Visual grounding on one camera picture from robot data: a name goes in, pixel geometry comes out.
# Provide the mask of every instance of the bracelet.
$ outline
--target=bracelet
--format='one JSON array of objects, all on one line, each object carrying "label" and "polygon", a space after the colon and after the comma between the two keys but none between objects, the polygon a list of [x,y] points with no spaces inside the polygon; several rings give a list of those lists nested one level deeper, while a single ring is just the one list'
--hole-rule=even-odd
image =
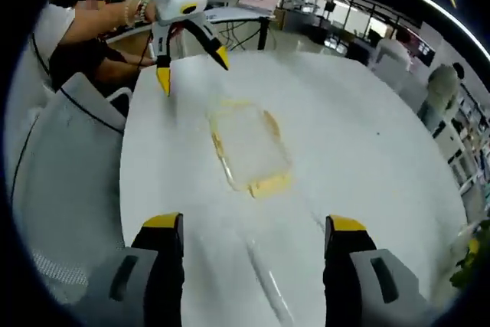
[{"label": "bracelet", "polygon": [[129,6],[132,4],[132,1],[133,0],[128,0],[126,1],[126,6],[124,7],[124,22],[126,23],[126,26],[128,27],[135,27],[135,23],[136,23],[136,20],[135,20],[135,15],[132,15],[132,22],[129,22]]},{"label": "bracelet", "polygon": [[146,18],[146,7],[151,0],[139,0],[138,6],[136,7],[136,15],[139,16],[139,21],[149,22]]}]

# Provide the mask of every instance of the hand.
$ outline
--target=hand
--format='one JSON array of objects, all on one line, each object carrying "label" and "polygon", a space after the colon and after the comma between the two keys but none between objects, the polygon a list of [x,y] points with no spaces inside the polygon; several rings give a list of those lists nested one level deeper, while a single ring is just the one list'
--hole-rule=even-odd
[{"label": "hand", "polygon": [[145,16],[147,21],[153,23],[156,21],[156,5],[155,0],[150,0],[150,3],[146,6]]},{"label": "hand", "polygon": [[142,67],[150,67],[151,65],[154,65],[155,62],[153,61],[153,59],[149,58],[149,57],[144,57],[143,60],[141,60],[141,66]]}]

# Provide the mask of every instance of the white table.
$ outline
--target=white table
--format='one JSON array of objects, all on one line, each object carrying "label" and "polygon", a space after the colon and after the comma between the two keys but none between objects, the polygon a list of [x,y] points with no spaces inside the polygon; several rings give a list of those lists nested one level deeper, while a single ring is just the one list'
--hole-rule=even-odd
[{"label": "white table", "polygon": [[[279,325],[247,256],[252,237],[298,325],[324,325],[327,214],[362,222],[429,296],[436,259],[465,212],[436,143],[385,83],[356,61],[309,53],[230,53],[228,72],[199,55],[172,62],[171,72],[170,98],[154,67],[136,85],[121,220],[130,245],[148,218],[184,213],[184,325]],[[230,188],[205,116],[217,96],[274,115],[293,160],[289,191],[256,201]]]},{"label": "white table", "polygon": [[[273,16],[267,16],[265,13],[254,11],[252,9],[238,8],[238,7],[219,7],[212,8],[204,11],[206,18],[210,23],[224,23],[224,22],[239,22],[239,21],[256,21],[260,23],[260,33],[259,42],[257,45],[257,50],[263,50],[266,46],[267,40],[267,29],[269,27],[269,21]],[[151,25],[144,25],[141,27],[133,28],[122,34],[118,34],[112,38],[108,38],[106,41],[108,44],[111,42],[116,42],[123,38],[127,38],[133,34],[138,34],[140,32],[150,31],[152,29]]]}]

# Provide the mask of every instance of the white chair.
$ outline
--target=white chair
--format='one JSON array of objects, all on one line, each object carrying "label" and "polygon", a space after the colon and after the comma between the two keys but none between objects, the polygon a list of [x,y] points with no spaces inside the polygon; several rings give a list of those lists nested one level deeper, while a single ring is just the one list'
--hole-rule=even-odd
[{"label": "white chair", "polygon": [[417,114],[427,98],[427,88],[410,72],[405,72],[403,85],[398,95]]},{"label": "white chair", "polygon": [[454,179],[461,195],[465,194],[475,183],[478,177],[478,168],[468,152],[458,151],[448,164],[454,175]]},{"label": "white chair", "polygon": [[93,268],[124,244],[125,119],[84,75],[63,88],[68,96],[58,91],[38,114],[8,184],[16,224],[42,280],[59,302],[73,303]]},{"label": "white chair", "polygon": [[372,69],[373,73],[385,82],[395,93],[399,93],[403,87],[403,80],[407,74],[405,66],[389,55],[383,55],[379,63]]},{"label": "white chair", "polygon": [[[53,90],[52,86],[49,85],[48,83],[46,83],[45,81],[43,82],[43,88],[44,88],[44,92],[46,93],[46,97],[48,100],[50,100],[56,94],[56,92]],[[111,103],[116,98],[118,98],[119,96],[122,96],[122,95],[126,95],[128,97],[128,101],[131,102],[132,91],[128,87],[119,88],[115,93],[106,97],[106,100]]]}]

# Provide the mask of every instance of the floor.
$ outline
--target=floor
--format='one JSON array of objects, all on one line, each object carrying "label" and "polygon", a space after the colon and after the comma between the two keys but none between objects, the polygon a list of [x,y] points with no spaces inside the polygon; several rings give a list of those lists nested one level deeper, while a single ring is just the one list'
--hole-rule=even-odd
[{"label": "floor", "polygon": [[[259,25],[253,22],[235,22],[228,24],[216,25],[219,32],[219,38],[222,44],[227,46],[228,52],[256,50],[259,42],[259,35],[255,34],[258,31]],[[202,54],[202,46],[194,39],[194,36],[184,31],[181,37],[181,44],[174,42],[171,45],[171,54],[175,53],[179,56],[193,56]],[[340,55],[330,48],[323,45],[315,44],[309,38],[302,34],[290,34],[284,31],[275,29],[272,25],[269,27],[266,51],[307,51],[325,55]]]}]

